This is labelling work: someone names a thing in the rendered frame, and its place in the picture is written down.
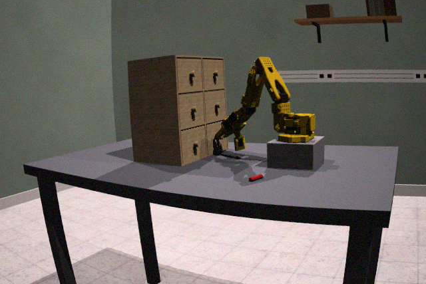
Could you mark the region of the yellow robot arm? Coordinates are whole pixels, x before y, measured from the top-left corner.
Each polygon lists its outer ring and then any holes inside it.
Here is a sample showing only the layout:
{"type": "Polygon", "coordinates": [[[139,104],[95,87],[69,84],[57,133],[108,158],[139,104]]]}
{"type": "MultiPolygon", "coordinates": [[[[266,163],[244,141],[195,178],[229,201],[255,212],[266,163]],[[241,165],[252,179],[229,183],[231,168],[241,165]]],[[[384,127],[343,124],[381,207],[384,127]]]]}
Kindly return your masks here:
{"type": "Polygon", "coordinates": [[[248,74],[245,95],[242,95],[242,107],[237,111],[233,111],[228,117],[231,126],[246,122],[255,113],[256,107],[259,107],[262,89],[265,84],[272,100],[275,102],[272,103],[274,130],[278,133],[288,133],[287,135],[279,134],[278,141],[298,143],[307,142],[314,138],[314,132],[310,131],[310,115],[312,114],[295,114],[294,117],[294,113],[290,112],[290,102],[288,101],[291,96],[271,59],[259,57],[254,63],[255,65],[252,66],[248,74]],[[256,74],[260,74],[257,80],[256,74]],[[283,94],[278,94],[276,88],[283,94]],[[285,117],[287,118],[284,119],[285,117]]]}

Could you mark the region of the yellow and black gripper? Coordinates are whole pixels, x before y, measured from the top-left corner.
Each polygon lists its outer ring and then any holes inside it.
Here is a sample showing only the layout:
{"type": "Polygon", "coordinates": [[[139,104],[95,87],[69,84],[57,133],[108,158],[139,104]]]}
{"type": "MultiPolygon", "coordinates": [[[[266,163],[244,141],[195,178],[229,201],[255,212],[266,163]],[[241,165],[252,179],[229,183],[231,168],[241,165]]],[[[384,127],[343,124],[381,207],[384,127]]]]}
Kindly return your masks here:
{"type": "Polygon", "coordinates": [[[235,151],[246,149],[245,138],[244,136],[240,134],[241,129],[243,129],[243,127],[245,127],[246,125],[245,122],[239,125],[231,126],[227,117],[226,119],[223,119],[221,125],[222,125],[221,129],[219,129],[219,131],[216,133],[214,137],[215,140],[219,139],[219,137],[221,136],[223,136],[223,138],[226,138],[229,135],[234,133],[235,151]]]}

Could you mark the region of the red cylinder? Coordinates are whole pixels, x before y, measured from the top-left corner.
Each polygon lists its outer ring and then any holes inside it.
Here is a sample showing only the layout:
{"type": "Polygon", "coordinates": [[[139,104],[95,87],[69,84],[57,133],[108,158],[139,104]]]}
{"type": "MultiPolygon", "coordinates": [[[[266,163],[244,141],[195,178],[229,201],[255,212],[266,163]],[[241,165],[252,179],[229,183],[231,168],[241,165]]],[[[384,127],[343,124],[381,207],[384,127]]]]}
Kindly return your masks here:
{"type": "Polygon", "coordinates": [[[253,177],[249,178],[249,181],[250,181],[250,182],[252,182],[252,181],[254,181],[254,180],[259,180],[259,179],[261,179],[261,178],[263,178],[263,177],[264,177],[264,175],[263,175],[263,174],[260,174],[260,175],[253,176],[253,177]]]}

